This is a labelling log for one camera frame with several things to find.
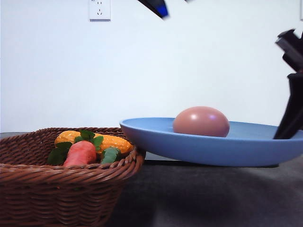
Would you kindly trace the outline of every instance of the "basket rim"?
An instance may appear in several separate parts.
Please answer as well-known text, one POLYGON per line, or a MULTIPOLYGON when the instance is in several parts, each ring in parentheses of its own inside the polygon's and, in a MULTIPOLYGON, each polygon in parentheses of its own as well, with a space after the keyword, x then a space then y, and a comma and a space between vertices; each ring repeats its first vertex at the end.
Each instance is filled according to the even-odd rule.
MULTIPOLYGON (((98 127, 81 127, 81 128, 44 128, 33 132, 24 133, 21 135, 2 138, 0 142, 22 138, 34 135, 37 132, 45 130, 80 130, 80 129, 107 129, 119 130, 121 128, 98 128, 98 127)), ((77 183, 100 183, 103 181, 110 182, 112 180, 125 180, 138 172, 143 165, 145 158, 145 151, 138 150, 134 146, 133 150, 125 158, 109 164, 89 164, 81 166, 52 166, 52 165, 23 165, 23 164, 6 164, 0 163, 0 184, 6 183, 58 183, 70 184, 77 183)))

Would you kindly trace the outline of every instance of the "electrical outlet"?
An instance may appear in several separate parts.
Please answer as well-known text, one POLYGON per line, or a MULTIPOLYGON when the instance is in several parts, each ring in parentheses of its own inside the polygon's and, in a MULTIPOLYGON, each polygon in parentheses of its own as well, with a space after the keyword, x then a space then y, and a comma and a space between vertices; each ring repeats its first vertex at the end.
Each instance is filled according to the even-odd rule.
POLYGON ((110 21, 110 0, 89 0, 90 21, 110 21))

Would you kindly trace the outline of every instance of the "wicker basket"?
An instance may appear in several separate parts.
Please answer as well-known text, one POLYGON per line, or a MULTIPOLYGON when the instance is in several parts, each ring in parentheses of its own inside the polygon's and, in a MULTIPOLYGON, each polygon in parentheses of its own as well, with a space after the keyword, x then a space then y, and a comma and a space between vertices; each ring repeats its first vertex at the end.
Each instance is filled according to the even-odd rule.
POLYGON ((55 138, 85 129, 125 138, 120 128, 48 128, 0 141, 1 227, 100 227, 127 179, 144 162, 136 148, 112 164, 46 165, 55 138))

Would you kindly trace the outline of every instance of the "blue plate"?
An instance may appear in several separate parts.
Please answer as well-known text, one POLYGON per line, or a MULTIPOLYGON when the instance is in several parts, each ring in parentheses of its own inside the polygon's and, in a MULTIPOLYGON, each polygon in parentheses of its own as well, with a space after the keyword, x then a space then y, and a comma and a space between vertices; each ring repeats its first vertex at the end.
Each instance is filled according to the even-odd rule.
POLYGON ((146 151, 176 160, 214 166, 271 166, 303 153, 303 131, 273 140, 276 126, 230 122, 226 138, 174 133, 174 118, 120 122, 127 138, 146 151))

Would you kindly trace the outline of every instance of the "brown egg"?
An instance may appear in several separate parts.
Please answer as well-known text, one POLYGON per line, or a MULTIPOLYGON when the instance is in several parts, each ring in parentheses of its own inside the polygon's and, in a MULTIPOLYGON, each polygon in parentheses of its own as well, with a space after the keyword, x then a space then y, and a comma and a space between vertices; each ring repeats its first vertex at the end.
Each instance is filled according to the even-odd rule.
POLYGON ((223 113, 207 106, 186 109, 173 122, 174 132, 203 136, 226 137, 229 127, 223 113))

